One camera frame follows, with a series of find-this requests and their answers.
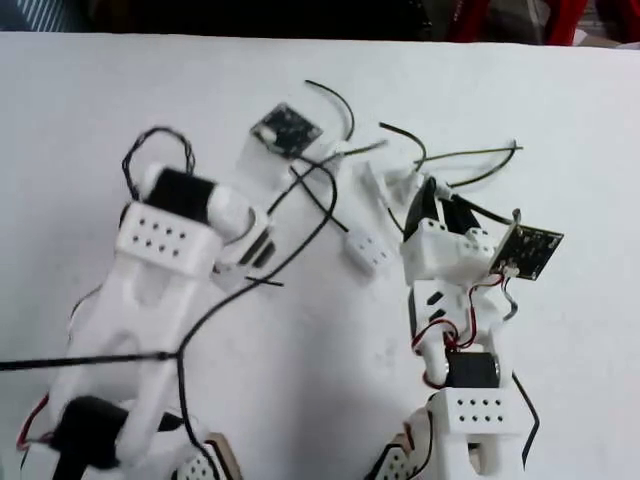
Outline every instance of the white plastic bracket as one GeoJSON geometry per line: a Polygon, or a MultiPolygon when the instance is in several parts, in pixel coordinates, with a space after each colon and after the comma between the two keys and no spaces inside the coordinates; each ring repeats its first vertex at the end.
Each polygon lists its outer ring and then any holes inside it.
{"type": "MultiPolygon", "coordinates": [[[[207,225],[132,203],[116,241],[114,266],[91,317],[74,332],[67,356],[175,351],[195,321],[192,301],[222,245],[207,225]]],[[[57,424],[67,403],[81,395],[133,400],[116,445],[117,458],[132,466],[152,442],[172,433],[157,428],[175,381],[174,362],[67,368],[51,387],[49,412],[57,424]]]]}

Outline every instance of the white connector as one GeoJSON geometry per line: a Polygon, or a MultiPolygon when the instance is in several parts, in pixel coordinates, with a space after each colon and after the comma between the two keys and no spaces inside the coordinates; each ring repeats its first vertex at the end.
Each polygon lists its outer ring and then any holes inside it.
{"type": "Polygon", "coordinates": [[[375,277],[391,263],[393,253],[380,239],[362,230],[345,235],[345,253],[364,274],[375,277]]]}

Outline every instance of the wire connector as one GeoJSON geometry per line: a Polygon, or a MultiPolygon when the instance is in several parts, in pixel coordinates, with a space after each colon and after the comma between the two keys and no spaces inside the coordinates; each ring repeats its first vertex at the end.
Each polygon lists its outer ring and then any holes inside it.
{"type": "Polygon", "coordinates": [[[380,239],[357,229],[351,229],[345,234],[344,248],[353,264],[369,277],[375,277],[384,271],[393,257],[380,239]]]}
{"type": "Polygon", "coordinates": [[[435,196],[437,198],[442,198],[444,200],[451,201],[455,193],[453,189],[446,182],[443,182],[438,177],[435,177],[429,174],[425,175],[425,181],[429,180],[430,178],[433,178],[436,182],[435,196]]]}

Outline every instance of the white surface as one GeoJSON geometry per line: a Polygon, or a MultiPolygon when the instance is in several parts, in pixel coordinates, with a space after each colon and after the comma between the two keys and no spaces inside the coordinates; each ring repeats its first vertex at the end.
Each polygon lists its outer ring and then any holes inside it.
{"type": "MultiPolygon", "coordinates": [[[[513,137],[525,146],[503,174],[468,195],[505,215],[518,206],[524,223],[567,234],[538,282],[512,282],[521,306],[515,366],[542,418],[527,477],[634,475],[637,53],[0,34],[0,65],[2,358],[63,352],[70,307],[113,260],[127,200],[120,161],[143,129],[166,123],[184,131],[197,171],[224,180],[248,129],[282,100],[328,137],[342,132],[334,105],[303,85],[311,78],[351,102],[354,145],[390,139],[375,154],[390,165],[418,151],[378,129],[379,120],[420,135],[433,154],[513,137]]],[[[134,174],[154,159],[177,165],[181,154],[179,145],[154,139],[134,174]]],[[[481,163],[438,165],[461,178],[474,173],[461,166],[481,163]]],[[[348,180],[339,218],[379,223],[381,234],[397,239],[348,180]]],[[[278,212],[278,258],[319,218],[303,192],[292,195],[278,212]]],[[[279,276],[284,289],[265,287],[230,305],[190,347],[190,407],[227,434],[248,479],[362,478],[430,394],[409,348],[400,261],[367,283],[341,248],[328,227],[279,276]]],[[[207,305],[202,298],[201,309],[207,305]]],[[[47,377],[0,377],[3,448],[47,377]]]]}

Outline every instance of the red object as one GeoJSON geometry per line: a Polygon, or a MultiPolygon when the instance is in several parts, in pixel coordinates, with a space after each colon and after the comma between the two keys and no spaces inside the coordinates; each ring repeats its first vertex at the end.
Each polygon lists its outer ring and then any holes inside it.
{"type": "Polygon", "coordinates": [[[611,4],[622,23],[625,42],[640,42],[640,0],[602,0],[611,4]]]}
{"type": "MultiPolygon", "coordinates": [[[[548,45],[572,45],[576,25],[584,13],[587,0],[544,0],[551,10],[546,26],[548,45]]],[[[635,3],[640,0],[618,0],[635,3]]],[[[487,16],[489,0],[458,0],[451,20],[447,40],[450,42],[473,42],[478,38],[487,16]]]]}
{"type": "Polygon", "coordinates": [[[28,435],[29,435],[29,430],[31,429],[31,424],[33,423],[35,418],[38,416],[38,414],[44,409],[44,407],[47,406],[47,403],[49,403],[48,393],[42,398],[42,400],[40,400],[40,402],[38,402],[38,404],[29,414],[27,419],[24,421],[24,424],[20,429],[20,434],[18,435],[18,439],[16,440],[16,448],[18,449],[18,451],[24,452],[29,448],[29,443],[31,442],[31,440],[29,440],[28,435]]]}

